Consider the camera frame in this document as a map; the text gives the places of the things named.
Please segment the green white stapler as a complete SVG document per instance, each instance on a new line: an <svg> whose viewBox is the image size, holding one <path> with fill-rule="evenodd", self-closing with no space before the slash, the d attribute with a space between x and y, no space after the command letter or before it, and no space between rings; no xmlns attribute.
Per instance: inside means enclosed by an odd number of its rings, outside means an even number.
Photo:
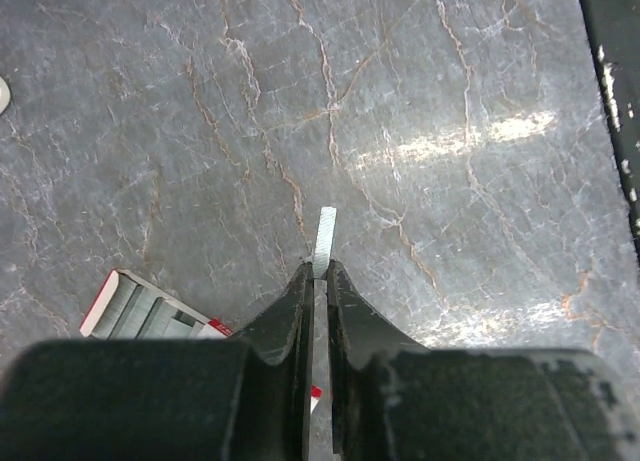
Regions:
<svg viewBox="0 0 640 461"><path fill-rule="evenodd" d="M3 114L11 102L11 90L3 77L0 77L0 114Z"/></svg>

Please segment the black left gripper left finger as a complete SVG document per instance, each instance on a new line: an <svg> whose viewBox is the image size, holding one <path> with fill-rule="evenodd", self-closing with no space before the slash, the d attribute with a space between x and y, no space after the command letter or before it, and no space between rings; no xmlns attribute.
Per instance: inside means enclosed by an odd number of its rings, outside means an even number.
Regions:
<svg viewBox="0 0 640 461"><path fill-rule="evenodd" d="M5 460L304 460L314 281L225 339L56 340L1 380Z"/></svg>

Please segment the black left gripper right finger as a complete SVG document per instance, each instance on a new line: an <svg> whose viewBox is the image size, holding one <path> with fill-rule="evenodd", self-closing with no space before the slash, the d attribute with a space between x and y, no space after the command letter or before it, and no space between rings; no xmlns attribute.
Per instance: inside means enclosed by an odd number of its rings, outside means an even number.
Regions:
<svg viewBox="0 0 640 461"><path fill-rule="evenodd" d="M616 374L581 349L430 349L326 274L333 450L344 460L635 460Z"/></svg>

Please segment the silver staple strip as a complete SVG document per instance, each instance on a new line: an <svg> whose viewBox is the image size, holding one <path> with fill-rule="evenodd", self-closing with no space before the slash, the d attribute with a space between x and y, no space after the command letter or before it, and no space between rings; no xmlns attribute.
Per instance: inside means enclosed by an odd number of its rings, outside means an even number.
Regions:
<svg viewBox="0 0 640 461"><path fill-rule="evenodd" d="M313 276L318 280L326 278L331 259L336 217L337 209L335 207L323 206L321 208L315 248L312 256Z"/></svg>

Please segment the red white staple box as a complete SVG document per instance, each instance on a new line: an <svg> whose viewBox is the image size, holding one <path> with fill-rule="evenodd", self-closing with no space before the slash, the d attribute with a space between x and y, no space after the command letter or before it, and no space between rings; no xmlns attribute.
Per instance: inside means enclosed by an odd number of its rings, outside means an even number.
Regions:
<svg viewBox="0 0 640 461"><path fill-rule="evenodd" d="M113 269L85 314L79 331L86 338L227 339L233 330L207 317L126 269Z"/></svg>

